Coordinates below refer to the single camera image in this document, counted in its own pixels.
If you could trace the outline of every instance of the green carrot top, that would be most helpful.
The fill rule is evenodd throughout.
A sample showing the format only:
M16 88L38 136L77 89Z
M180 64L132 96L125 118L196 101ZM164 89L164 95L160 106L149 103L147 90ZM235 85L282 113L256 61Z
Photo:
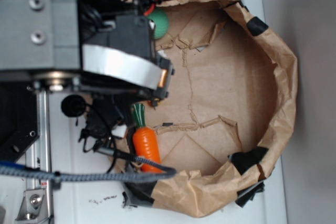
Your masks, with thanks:
M145 106L142 103L136 103L133 105L133 119L136 122L136 128L143 128L146 126L145 123Z

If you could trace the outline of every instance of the green ball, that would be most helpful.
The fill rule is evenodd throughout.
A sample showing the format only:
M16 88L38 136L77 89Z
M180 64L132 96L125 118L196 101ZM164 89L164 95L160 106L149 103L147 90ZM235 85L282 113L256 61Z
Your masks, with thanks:
M162 38L168 31L167 14L160 8L155 8L154 11L147 16L155 23L154 39Z

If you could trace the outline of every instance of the gray wall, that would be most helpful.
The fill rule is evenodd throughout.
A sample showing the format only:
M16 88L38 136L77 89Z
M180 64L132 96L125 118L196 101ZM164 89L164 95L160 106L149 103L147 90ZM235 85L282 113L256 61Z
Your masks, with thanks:
M295 133L282 155L288 223L336 223L336 0L263 0L299 58Z

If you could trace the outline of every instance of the metal bracket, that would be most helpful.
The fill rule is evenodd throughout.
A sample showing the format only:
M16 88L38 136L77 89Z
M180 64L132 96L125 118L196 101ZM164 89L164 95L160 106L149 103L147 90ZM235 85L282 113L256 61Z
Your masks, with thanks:
M48 204L45 190L35 189L24 192L24 198L15 224L41 223L48 218Z
M39 138L26 152L26 165L51 171L49 102L45 91L37 96ZM53 215L52 186L48 181L27 179L27 190L15 224L44 223Z

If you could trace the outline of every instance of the gray braided cable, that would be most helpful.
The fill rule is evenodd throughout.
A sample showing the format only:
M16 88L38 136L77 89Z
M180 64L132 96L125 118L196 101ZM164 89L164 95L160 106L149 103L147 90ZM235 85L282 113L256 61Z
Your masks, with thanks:
M0 174L14 177L35 178L41 180L52 180L54 182L92 182L104 180L117 180L125 183L147 183L159 179L171 178L176 174L176 170L170 167L162 166L145 158L134 157L136 162L146 163L166 173L123 173L123 174L61 174L48 173L40 170L34 170L25 166L16 164L6 164L0 162Z

